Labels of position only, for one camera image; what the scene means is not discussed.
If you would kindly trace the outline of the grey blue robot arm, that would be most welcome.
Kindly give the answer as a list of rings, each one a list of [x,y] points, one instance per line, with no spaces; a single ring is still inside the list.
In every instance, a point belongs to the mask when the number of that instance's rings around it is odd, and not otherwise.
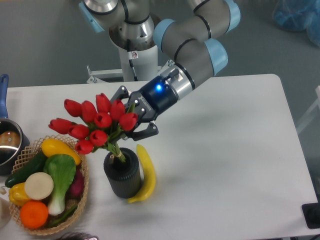
[[[133,53],[157,47],[173,65],[137,91],[121,86],[114,100],[127,99],[125,109],[133,109],[137,123],[147,128],[124,131],[112,142],[131,138],[135,141],[158,133],[157,117],[187,96],[228,63],[228,54],[218,37],[240,22],[241,12],[232,0],[191,0],[193,16],[183,22],[172,19],[158,21],[150,12],[146,0],[83,0],[79,4],[85,19],[97,31],[107,30],[113,43],[128,56],[132,80],[137,80],[138,68]]]

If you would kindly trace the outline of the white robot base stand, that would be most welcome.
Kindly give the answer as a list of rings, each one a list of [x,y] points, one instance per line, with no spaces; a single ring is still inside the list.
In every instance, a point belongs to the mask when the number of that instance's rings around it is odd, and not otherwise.
[[[111,82],[119,79],[123,82],[150,81],[174,64],[169,59],[164,65],[158,65],[158,47],[153,46],[147,50],[128,51],[118,48],[121,68],[110,70],[88,71],[88,84]]]

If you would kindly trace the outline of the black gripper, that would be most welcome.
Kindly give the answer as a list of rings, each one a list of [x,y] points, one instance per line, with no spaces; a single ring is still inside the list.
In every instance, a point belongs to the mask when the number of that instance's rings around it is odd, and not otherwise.
[[[153,137],[159,133],[158,127],[153,120],[178,102],[174,90],[166,83],[167,78],[156,76],[147,82],[139,90],[131,92],[121,85],[110,99],[113,104],[115,100],[128,99],[125,105],[135,104],[133,112],[138,115],[137,123],[148,123],[147,127],[140,131],[129,131],[121,134],[121,139],[133,139],[140,141]]]

